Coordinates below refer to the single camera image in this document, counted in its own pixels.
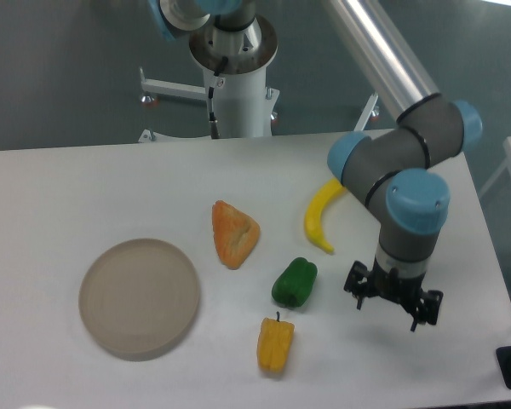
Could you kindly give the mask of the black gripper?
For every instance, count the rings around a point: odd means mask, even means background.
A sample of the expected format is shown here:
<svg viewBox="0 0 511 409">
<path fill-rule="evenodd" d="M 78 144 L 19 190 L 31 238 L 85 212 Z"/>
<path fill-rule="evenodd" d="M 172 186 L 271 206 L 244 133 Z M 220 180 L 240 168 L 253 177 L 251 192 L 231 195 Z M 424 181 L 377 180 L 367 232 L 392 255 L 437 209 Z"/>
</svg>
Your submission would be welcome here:
<svg viewBox="0 0 511 409">
<path fill-rule="evenodd" d="M 362 262 L 355 261 L 343 289 L 356 299 L 356 309 L 361 309 L 364 300 L 372 297 L 380 297 L 410 307 L 409 314 L 412 317 L 410 331 L 414 332 L 419 325 L 437 324 L 444 296 L 442 291 L 423 291 L 424 277 L 425 273 L 404 277 L 400 270 L 385 269 L 376 259 L 372 270 Z"/>
</svg>

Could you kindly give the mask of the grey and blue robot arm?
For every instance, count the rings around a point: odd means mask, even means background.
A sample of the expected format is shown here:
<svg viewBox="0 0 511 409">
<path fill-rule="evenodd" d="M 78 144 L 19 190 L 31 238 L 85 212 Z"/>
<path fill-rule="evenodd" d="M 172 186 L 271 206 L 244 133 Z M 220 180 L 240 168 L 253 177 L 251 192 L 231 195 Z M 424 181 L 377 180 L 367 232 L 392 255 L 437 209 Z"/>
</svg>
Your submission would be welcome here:
<svg viewBox="0 0 511 409">
<path fill-rule="evenodd" d="M 252 1 L 151 1 L 161 35 L 189 36 L 204 74 L 202 99 L 214 139 L 271 132 L 267 66 L 278 49 L 273 26 Z M 324 9 L 359 68 L 391 112 L 396 128 L 377 138 L 353 131 L 329 150 L 328 167 L 380 223 L 373 265 L 356 262 L 345 290 L 359 302 L 400 305 L 414 325 L 437 322 L 443 295 L 423 278 L 448 215 L 450 192 L 431 172 L 476 144 L 477 110 L 447 101 L 376 1 L 326 1 Z"/>
</svg>

